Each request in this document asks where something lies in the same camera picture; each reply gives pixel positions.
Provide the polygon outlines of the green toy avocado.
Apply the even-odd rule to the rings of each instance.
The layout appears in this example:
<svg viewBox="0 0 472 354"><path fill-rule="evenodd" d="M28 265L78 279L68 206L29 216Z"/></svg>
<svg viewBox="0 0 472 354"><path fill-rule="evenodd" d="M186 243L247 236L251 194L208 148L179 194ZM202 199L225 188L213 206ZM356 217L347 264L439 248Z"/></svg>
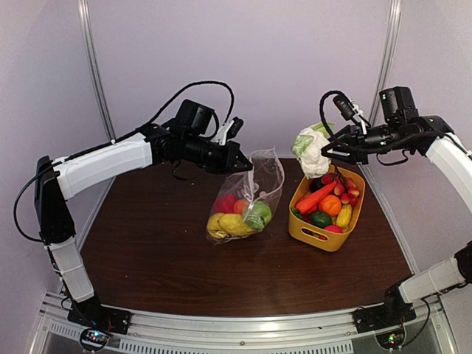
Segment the green toy avocado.
<svg viewBox="0 0 472 354"><path fill-rule="evenodd" d="M328 213L320 210L312 212L309 214L308 218L314 226L319 227L320 229L324 229L333 224L332 217Z"/></svg>

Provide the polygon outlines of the orange toy orange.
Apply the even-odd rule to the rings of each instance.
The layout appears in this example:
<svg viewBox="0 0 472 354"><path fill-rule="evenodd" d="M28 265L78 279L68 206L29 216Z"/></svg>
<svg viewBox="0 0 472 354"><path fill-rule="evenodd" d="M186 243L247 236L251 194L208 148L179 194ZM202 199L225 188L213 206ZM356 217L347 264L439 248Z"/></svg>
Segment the orange toy orange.
<svg viewBox="0 0 472 354"><path fill-rule="evenodd" d="M331 217L337 216L341 208L341 200L336 195L328 195L318 204L318 209L322 212L326 212Z"/></svg>

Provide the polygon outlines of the clear zip top bag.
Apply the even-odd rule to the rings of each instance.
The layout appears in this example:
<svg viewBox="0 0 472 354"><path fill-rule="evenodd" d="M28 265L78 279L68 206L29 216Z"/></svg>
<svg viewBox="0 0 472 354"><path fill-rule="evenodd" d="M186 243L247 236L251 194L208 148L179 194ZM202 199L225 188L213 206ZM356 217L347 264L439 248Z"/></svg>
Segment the clear zip top bag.
<svg viewBox="0 0 472 354"><path fill-rule="evenodd" d="M206 222L213 245L261 233L273 220L282 195L285 171L274 148L256 150L252 169L226 177Z"/></svg>

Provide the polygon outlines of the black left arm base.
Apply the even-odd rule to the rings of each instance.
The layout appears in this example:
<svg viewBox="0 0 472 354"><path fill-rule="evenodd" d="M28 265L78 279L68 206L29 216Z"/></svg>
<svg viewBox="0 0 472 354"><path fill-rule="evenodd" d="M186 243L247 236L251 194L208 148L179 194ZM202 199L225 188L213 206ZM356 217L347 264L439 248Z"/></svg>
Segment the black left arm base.
<svg viewBox="0 0 472 354"><path fill-rule="evenodd" d="M101 306L98 310L81 310L73 305L67 319L102 332L125 335L131 323L131 312L106 306Z"/></svg>

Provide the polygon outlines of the yellow toy corn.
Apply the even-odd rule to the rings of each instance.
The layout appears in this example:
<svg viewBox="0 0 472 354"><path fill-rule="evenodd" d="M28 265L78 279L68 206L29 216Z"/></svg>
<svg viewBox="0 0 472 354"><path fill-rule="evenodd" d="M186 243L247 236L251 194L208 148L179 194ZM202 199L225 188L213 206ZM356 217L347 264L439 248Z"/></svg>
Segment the yellow toy corn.
<svg viewBox="0 0 472 354"><path fill-rule="evenodd" d="M352 213L353 207L350 204L345 204L336 217L336 225L342 229L348 227L351 221Z"/></svg>

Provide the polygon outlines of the right aluminium frame post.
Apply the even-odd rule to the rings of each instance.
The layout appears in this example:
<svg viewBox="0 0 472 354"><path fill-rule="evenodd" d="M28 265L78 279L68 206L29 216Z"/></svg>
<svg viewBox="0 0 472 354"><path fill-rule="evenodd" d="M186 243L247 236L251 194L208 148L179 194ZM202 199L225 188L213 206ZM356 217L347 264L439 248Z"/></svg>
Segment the right aluminium frame post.
<svg viewBox="0 0 472 354"><path fill-rule="evenodd" d="M386 35L383 46L381 65L378 73L378 79L374 90L372 104L369 110L368 121L371 126L375 126L378 116L381 112L381 100L379 92L386 88L386 84L391 72L392 63L395 56L395 50L398 43L402 13L402 1L391 0L389 8L389 17L386 28Z"/></svg>

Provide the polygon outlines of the orange toy pumpkin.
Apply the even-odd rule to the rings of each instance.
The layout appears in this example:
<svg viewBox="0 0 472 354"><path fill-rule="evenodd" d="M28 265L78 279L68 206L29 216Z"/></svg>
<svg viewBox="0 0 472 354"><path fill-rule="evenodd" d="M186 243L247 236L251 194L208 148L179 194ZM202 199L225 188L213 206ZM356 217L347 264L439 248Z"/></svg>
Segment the orange toy pumpkin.
<svg viewBox="0 0 472 354"><path fill-rule="evenodd" d="M246 199L239 199L233 206L233 212L235 214L243 215L248 208L249 202Z"/></svg>

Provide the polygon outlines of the aluminium frame post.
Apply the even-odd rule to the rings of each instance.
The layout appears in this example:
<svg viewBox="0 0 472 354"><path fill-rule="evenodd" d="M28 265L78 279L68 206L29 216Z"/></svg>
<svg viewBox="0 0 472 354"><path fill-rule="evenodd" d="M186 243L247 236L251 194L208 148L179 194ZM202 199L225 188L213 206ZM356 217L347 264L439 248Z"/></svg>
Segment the aluminium frame post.
<svg viewBox="0 0 472 354"><path fill-rule="evenodd" d="M402 13L402 1L391 0L389 8L389 17L386 28L386 35L383 46L381 65L378 73L378 79L374 90L372 104L369 110L368 121L371 126L375 126L378 116L381 112L381 100L379 92L386 88L386 84L391 72L392 63L395 56L395 50L398 43Z"/></svg>
<svg viewBox="0 0 472 354"><path fill-rule="evenodd" d="M94 90L94 95L97 101L97 106L100 112L105 135L109 140L117 138L111 115L108 107L108 102L105 95L104 85L100 74L100 66L97 58L97 51L95 48L94 34L91 23L91 16L89 11L89 2L87 0L77 1L79 21L83 34L83 40L86 49L86 58L91 75L91 82Z"/></svg>

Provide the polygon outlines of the red toy lychee bunch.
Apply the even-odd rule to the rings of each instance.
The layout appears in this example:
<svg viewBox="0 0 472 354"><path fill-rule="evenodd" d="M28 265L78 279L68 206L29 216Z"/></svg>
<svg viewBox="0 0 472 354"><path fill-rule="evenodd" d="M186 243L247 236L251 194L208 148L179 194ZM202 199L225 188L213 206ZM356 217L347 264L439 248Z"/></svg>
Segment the red toy lychee bunch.
<svg viewBox="0 0 472 354"><path fill-rule="evenodd" d="M331 194L335 195L343 205L356 206L361 196L361 191L356 182L343 174L340 169L335 168L333 173L326 173L321 177L322 185L328 185L335 182Z"/></svg>

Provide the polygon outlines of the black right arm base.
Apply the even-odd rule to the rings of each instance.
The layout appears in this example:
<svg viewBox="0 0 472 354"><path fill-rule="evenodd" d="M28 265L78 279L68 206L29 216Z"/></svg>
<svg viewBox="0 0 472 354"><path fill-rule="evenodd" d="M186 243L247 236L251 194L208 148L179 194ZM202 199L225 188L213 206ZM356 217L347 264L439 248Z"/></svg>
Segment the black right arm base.
<svg viewBox="0 0 472 354"><path fill-rule="evenodd" d="M368 308L359 307L352 315L357 333L400 326L417 318L413 305L405 302L400 295L399 283L385 291L383 303Z"/></svg>

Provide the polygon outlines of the left aluminium frame post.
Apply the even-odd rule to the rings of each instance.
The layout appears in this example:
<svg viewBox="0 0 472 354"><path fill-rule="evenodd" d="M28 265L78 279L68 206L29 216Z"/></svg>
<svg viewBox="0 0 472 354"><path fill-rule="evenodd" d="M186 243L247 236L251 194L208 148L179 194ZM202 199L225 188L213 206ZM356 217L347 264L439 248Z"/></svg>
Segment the left aluminium frame post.
<svg viewBox="0 0 472 354"><path fill-rule="evenodd" d="M111 115L108 107L108 102L105 95L104 85L100 74L100 66L97 58L97 51L95 48L94 34L91 23L91 16L89 11L89 2L87 0L77 1L79 21L83 34L83 40L86 49L86 58L91 75L91 82L94 90L94 95L97 101L97 106L100 112L105 135L109 140L117 138Z"/></svg>

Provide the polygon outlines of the aluminium front rail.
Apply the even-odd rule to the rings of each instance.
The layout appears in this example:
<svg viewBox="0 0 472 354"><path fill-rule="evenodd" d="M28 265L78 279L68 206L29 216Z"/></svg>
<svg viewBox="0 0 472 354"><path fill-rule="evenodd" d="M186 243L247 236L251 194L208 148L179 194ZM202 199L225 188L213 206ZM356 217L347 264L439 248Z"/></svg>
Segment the aluminium front rail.
<svg viewBox="0 0 472 354"><path fill-rule="evenodd" d="M179 316L133 310L126 334L100 353L392 353L386 341L404 334L398 353L457 353L438 298L415 304L416 319L360 333L353 309L294 316Z"/></svg>

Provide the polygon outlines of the orange toy carrot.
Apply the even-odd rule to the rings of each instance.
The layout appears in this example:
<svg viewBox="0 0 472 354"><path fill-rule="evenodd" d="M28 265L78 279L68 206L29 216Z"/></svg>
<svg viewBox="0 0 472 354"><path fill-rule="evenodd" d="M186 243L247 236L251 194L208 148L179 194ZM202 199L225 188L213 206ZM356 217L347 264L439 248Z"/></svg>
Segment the orange toy carrot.
<svg viewBox="0 0 472 354"><path fill-rule="evenodd" d="M302 214L308 214L310 211L314 211L317 208L318 203L328 196L334 190L336 185L337 181L332 181L330 184L323 186L321 189L299 200L295 208Z"/></svg>

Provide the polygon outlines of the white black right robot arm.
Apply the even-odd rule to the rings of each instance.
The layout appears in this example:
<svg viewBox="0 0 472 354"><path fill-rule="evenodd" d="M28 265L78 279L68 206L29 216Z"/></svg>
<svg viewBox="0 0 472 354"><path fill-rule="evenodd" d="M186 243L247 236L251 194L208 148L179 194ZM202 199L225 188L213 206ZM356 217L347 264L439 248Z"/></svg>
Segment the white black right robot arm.
<svg viewBox="0 0 472 354"><path fill-rule="evenodd" d="M367 164L368 155L393 150L418 152L448 179L467 208L471 208L471 152L439 116L412 117L405 123L365 128L348 125L328 139L322 155L350 164ZM451 258L394 285L378 309L383 325L394 325L406 305L433 294L471 284L471 243Z"/></svg>

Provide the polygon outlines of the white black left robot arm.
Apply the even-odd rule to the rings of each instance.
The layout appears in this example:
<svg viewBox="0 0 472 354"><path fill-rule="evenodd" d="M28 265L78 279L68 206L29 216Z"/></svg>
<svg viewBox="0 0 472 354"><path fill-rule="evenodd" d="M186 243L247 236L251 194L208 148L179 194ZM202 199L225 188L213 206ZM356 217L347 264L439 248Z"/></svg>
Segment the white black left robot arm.
<svg viewBox="0 0 472 354"><path fill-rule="evenodd" d="M70 297L79 303L77 315L89 327L101 326L106 312L93 301L97 297L74 241L74 221L66 202L105 180L164 162L192 162L212 174L251 170L251 162L234 141L243 120L225 122L208 139L203 135L214 115L213 109L184 100L176 116L162 125L147 123L89 152L38 161L35 209L40 237Z"/></svg>

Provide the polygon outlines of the yellow toy bell pepper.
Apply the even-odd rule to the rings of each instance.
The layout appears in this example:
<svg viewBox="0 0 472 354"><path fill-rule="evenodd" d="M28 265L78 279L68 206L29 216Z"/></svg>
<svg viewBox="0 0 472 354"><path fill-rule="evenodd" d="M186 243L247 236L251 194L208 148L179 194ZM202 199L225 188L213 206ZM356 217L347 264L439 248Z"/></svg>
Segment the yellow toy bell pepper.
<svg viewBox="0 0 472 354"><path fill-rule="evenodd" d="M243 221L243 216L240 214L223 214L218 223L222 230L235 237L249 236L256 232Z"/></svg>

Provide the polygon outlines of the red toy bell pepper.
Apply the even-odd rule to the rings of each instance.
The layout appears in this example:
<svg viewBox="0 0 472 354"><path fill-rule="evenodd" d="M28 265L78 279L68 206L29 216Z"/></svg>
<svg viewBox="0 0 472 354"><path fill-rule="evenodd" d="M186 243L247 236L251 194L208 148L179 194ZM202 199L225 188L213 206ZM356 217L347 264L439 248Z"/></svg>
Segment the red toy bell pepper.
<svg viewBox="0 0 472 354"><path fill-rule="evenodd" d="M223 195L215 201L213 210L216 213L232 214L236 202L237 198L233 194Z"/></svg>

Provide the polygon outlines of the dark toy plum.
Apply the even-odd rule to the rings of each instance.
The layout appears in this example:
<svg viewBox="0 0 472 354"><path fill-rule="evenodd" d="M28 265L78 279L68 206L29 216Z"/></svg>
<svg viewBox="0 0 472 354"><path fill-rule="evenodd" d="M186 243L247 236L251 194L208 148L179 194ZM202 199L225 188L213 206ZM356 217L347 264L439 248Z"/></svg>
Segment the dark toy plum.
<svg viewBox="0 0 472 354"><path fill-rule="evenodd" d="M311 192L316 192L323 188L323 186L322 178L314 178L310 181L309 190Z"/></svg>

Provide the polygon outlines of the green toy apple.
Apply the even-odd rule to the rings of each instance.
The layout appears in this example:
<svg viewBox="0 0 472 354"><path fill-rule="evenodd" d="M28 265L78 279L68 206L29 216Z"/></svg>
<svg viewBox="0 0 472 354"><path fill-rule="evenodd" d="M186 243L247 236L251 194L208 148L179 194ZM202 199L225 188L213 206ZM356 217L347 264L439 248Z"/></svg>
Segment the green toy apple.
<svg viewBox="0 0 472 354"><path fill-rule="evenodd" d="M245 222L253 229L264 229L272 219L271 207L263 201L255 201L247 210Z"/></svg>

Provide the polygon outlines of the white toy cauliflower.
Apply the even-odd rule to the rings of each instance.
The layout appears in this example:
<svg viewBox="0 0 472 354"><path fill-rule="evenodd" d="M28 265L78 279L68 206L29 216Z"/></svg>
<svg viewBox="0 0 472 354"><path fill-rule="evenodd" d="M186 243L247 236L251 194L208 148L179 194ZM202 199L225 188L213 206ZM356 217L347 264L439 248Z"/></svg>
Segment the white toy cauliflower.
<svg viewBox="0 0 472 354"><path fill-rule="evenodd" d="M291 152L299 162L306 178L320 178L328 172L331 159L322 155L329 134L322 123L302 129L296 136Z"/></svg>

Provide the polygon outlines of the red toy apple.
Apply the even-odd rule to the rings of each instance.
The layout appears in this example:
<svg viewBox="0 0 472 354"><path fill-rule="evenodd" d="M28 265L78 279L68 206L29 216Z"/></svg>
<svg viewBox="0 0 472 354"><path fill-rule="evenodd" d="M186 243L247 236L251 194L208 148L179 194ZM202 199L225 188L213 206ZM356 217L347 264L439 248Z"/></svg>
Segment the red toy apple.
<svg viewBox="0 0 472 354"><path fill-rule="evenodd" d="M341 227L337 225L329 225L324 228L324 230L332 233L342 234L344 231Z"/></svg>

